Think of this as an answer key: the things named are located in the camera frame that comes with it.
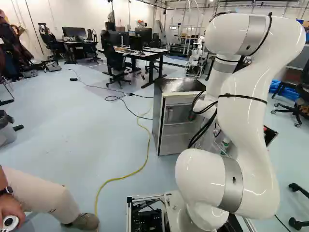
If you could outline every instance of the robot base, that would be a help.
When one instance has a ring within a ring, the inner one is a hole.
[[[164,199],[171,232],[205,232],[190,219],[179,191],[165,193]]]
[[[152,206],[155,210],[146,211],[150,209],[148,206]],[[250,232],[256,232],[250,220],[244,218],[244,221]],[[154,232],[205,232],[190,219],[183,198],[178,191],[160,195],[127,197],[126,232],[135,232],[139,227],[152,228]],[[243,232],[234,214],[230,214],[227,222],[217,230],[217,232],[230,231]]]

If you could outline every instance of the yellow cable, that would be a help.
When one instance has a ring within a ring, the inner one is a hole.
[[[100,195],[100,192],[101,192],[102,188],[104,188],[104,186],[106,186],[108,183],[110,183],[112,181],[122,180],[122,179],[125,179],[125,178],[129,177],[129,176],[135,175],[136,173],[139,173],[146,166],[146,163],[148,161],[148,156],[149,156],[149,146],[150,146],[151,134],[150,134],[150,131],[146,127],[144,127],[143,125],[140,124],[139,119],[140,119],[140,117],[142,117],[142,116],[146,115],[147,113],[149,113],[150,109],[151,109],[151,107],[149,108],[149,110],[146,113],[143,113],[143,114],[139,115],[139,117],[137,118],[137,124],[140,127],[144,128],[147,131],[147,133],[148,133],[147,156],[146,156],[146,160],[145,160],[144,164],[138,170],[136,170],[136,171],[134,171],[134,172],[132,172],[132,173],[130,173],[128,175],[124,175],[122,177],[116,177],[116,178],[109,179],[109,180],[105,181],[101,185],[101,187],[99,188],[99,190],[97,192],[96,201],[95,201],[95,215],[96,216],[98,216],[98,197]]]

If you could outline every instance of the cabinet handle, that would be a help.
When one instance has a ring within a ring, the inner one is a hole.
[[[166,115],[166,120],[165,122],[170,122],[173,118],[173,108],[167,108],[167,115]]]

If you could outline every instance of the hand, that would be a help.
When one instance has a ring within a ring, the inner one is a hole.
[[[0,197],[0,228],[3,227],[3,219],[6,216],[13,215],[18,217],[18,227],[25,222],[26,215],[22,209],[22,205],[9,194]]]

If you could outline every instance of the cabinet door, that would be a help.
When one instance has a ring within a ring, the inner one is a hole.
[[[158,155],[179,154],[187,148],[192,136],[199,130],[202,117],[190,115],[196,95],[197,93],[163,97]]]

